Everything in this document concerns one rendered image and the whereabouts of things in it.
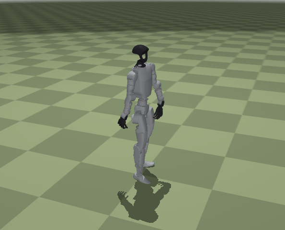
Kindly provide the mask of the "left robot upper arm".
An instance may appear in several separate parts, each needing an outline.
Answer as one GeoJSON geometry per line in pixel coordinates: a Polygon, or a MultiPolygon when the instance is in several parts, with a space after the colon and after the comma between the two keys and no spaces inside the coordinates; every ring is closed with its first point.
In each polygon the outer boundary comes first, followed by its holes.
{"type": "Polygon", "coordinates": [[[154,89],[158,89],[160,86],[161,86],[161,82],[156,80],[157,78],[157,75],[156,75],[156,72],[155,72],[155,65],[154,63],[149,63],[152,67],[152,86],[154,89]]]}

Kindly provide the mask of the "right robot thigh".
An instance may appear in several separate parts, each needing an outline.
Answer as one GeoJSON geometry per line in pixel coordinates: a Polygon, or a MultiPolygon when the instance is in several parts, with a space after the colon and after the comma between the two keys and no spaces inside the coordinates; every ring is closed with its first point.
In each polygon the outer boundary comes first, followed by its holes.
{"type": "Polygon", "coordinates": [[[139,150],[142,152],[142,149],[145,148],[148,138],[148,128],[145,116],[141,114],[141,110],[132,114],[131,120],[133,124],[139,124],[136,126],[136,136],[137,136],[137,143],[139,150]]]}

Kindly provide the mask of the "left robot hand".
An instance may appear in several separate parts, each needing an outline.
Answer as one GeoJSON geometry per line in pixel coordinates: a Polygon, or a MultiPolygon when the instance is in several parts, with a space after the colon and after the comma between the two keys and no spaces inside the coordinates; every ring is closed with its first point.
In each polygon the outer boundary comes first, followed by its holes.
{"type": "Polygon", "coordinates": [[[156,109],[156,112],[154,114],[154,117],[155,119],[159,119],[162,115],[163,115],[163,109],[162,107],[164,106],[164,101],[162,101],[161,105],[160,104],[157,104],[158,107],[156,109]]]}

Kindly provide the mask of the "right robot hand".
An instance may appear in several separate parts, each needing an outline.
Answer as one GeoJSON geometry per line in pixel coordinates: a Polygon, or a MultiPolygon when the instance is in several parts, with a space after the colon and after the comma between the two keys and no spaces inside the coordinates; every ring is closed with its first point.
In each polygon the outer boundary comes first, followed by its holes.
{"type": "Polygon", "coordinates": [[[118,124],[119,124],[119,126],[121,126],[123,129],[125,129],[125,128],[128,128],[127,126],[126,126],[126,120],[127,120],[127,117],[128,116],[126,116],[125,117],[125,119],[123,119],[122,117],[120,117],[120,119],[118,120],[118,124]],[[125,126],[125,127],[124,127],[125,126]]]}

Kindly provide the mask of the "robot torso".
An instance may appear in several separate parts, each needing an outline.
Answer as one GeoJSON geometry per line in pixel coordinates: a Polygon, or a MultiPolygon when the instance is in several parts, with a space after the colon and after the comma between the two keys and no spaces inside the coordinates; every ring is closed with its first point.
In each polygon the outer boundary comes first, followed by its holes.
{"type": "Polygon", "coordinates": [[[152,90],[152,67],[146,62],[144,64],[146,65],[145,67],[141,68],[140,66],[142,65],[138,65],[139,67],[132,67],[131,71],[138,71],[138,79],[135,82],[133,94],[135,94],[136,98],[139,99],[134,109],[135,112],[141,110],[141,114],[145,116],[149,110],[149,103],[147,103],[147,97],[151,95],[152,90]]]}

